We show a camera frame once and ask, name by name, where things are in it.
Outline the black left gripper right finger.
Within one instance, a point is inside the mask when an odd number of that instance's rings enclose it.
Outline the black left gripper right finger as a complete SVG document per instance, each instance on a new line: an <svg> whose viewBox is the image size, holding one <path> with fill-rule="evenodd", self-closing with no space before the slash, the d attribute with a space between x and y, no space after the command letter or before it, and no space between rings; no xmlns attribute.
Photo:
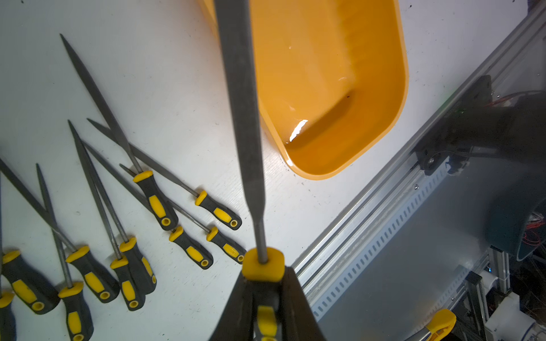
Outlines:
<svg viewBox="0 0 546 341"><path fill-rule="evenodd" d="M291 267L285 267L281 284L280 313L283 340L325 341L326 338Z"/></svg>

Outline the file tool moved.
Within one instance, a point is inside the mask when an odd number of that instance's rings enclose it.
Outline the file tool moved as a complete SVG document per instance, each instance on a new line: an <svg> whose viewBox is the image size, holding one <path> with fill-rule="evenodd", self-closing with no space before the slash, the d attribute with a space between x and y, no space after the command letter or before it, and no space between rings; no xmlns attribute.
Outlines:
<svg viewBox="0 0 546 341"><path fill-rule="evenodd" d="M170 180L172 183L182 187L187 192L192 194L195 197L195 205L202 207L209 211L217 220L221 221L225 226L230 227L232 230L238 230L242 225L243 221L238 214L233 210L225 206L224 204L219 203L214 199L210 194L205 190L198 192L186 185L181 179L174 175L170 170L163 167L159 162L155 161L151 156L148 156L145 152L138 149L133 144L130 144L130 149L132 153L141 161L143 161L147 166L152 170L157 171L166 179Z"/></svg>
<svg viewBox="0 0 546 341"><path fill-rule="evenodd" d="M245 199L256 247L245 257L243 274L253 283L252 325L259 340L282 340L280 257L268 256L264 231L265 188L260 113L248 1L215 1L218 32L230 100Z"/></svg>
<svg viewBox="0 0 546 341"><path fill-rule="evenodd" d="M233 259L237 263L243 263L247 251L242 246L240 246L237 242L233 241L225 234L223 234L216 226L213 226L211 228L205 226L190 213L186 212L180 205L176 204L170 198L166 197L165 194L162 193L162 195L167 203L169 203L173 207L173 209L181 213L188 220L192 221L193 224L197 225L206 232L206 239L208 242L216 244L224 251L224 253L226 253L231 259Z"/></svg>
<svg viewBox="0 0 546 341"><path fill-rule="evenodd" d="M144 171L140 166L137 158L132 152L129 141L127 140L124 132L122 131L121 126L113 115L112 110L109 108L105 98L102 96L98 86L95 84L94 79L89 73L88 69L85 67L85 64L81 61L78 54L75 52L71 44L65 38L63 34L60 34L61 41L65 47L65 50L88 93L90 94L92 100L96 104L101 115L104 117L107 122L111 132L115 138L115 141L125 150L129 159L135 166L137 171L136 176L133 178L133 181L141 188L143 191L147 202L149 203L152 212L159 224L166 231L176 229L179 224L179 218L176 215L174 208L171 204L168 203L166 196L160 190L154 174L151 170Z"/></svg>

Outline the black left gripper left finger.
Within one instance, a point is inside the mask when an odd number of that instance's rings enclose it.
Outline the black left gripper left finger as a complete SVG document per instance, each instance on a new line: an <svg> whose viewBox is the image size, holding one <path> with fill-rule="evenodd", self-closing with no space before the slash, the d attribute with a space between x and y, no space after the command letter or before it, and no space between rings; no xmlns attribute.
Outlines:
<svg viewBox="0 0 546 341"><path fill-rule="evenodd" d="M210 341L254 340L253 289L253 283L240 273Z"/></svg>

